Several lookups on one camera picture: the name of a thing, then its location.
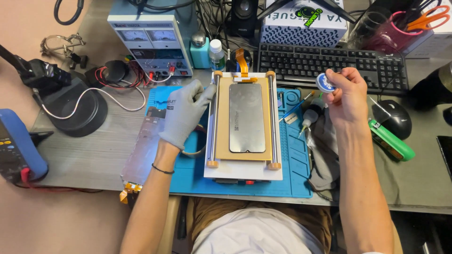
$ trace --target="gray cloth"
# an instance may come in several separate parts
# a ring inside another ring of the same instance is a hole
[[[330,119],[330,110],[325,109],[308,132],[307,144],[312,150],[314,164],[309,183],[314,191],[334,189],[340,175],[336,129]]]
[[[173,91],[166,103],[165,128],[159,133],[160,138],[184,150],[185,140],[196,128],[216,92],[216,85],[204,90],[199,80]]]

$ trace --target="multimeter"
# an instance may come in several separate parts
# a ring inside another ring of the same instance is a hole
[[[47,162],[36,150],[25,124],[11,109],[0,109],[0,174],[8,182],[20,182],[20,172],[30,169],[30,181],[47,173]]]
[[[368,124],[372,132],[372,139],[396,159],[400,161],[409,161],[416,155],[409,146],[384,128],[376,120],[369,119]]]

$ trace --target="computer keyboard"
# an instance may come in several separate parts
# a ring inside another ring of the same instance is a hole
[[[367,93],[405,95],[406,68],[399,54],[369,50],[307,47],[271,43],[259,44],[258,71],[274,71],[278,86],[315,88],[315,78],[327,69],[355,67],[367,84]]]

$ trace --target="gray desk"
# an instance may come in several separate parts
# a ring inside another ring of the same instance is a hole
[[[366,8],[365,1],[345,1],[347,10]],[[90,63],[100,66],[112,59],[123,59],[128,51],[106,22],[110,1],[93,1],[80,27],[80,34],[87,42],[77,53],[90,56]],[[434,69],[449,62],[447,59],[408,60],[408,77],[411,86]],[[210,82],[210,71],[195,71],[193,78],[204,84]],[[180,79],[182,85],[190,79]],[[138,107],[141,95],[138,91],[109,90],[124,106]],[[110,98],[108,116],[95,133],[72,138],[56,131],[39,147],[39,152],[50,165],[50,171],[42,184],[79,188],[122,190],[119,177],[124,162],[129,157],[140,129],[144,110],[127,112]],[[409,162],[394,163],[375,146],[375,161],[383,191],[392,210],[452,214],[452,181],[439,152],[435,137],[451,135],[452,128],[442,118],[442,105],[428,113],[408,110],[413,120],[413,133],[406,143],[416,152]],[[54,130],[54,126],[40,113],[33,131]],[[209,197],[237,198],[273,202],[335,205],[314,194],[313,198],[274,198],[253,196]]]

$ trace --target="black wrist bracelet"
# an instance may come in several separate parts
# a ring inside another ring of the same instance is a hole
[[[160,172],[162,172],[162,173],[165,173],[165,174],[174,174],[174,170],[171,171],[171,172],[163,171],[163,170],[161,170],[161,169],[158,169],[156,166],[154,166],[154,163],[152,163],[151,165],[152,165],[152,167],[153,167],[154,169],[156,169],[157,171],[160,171]]]

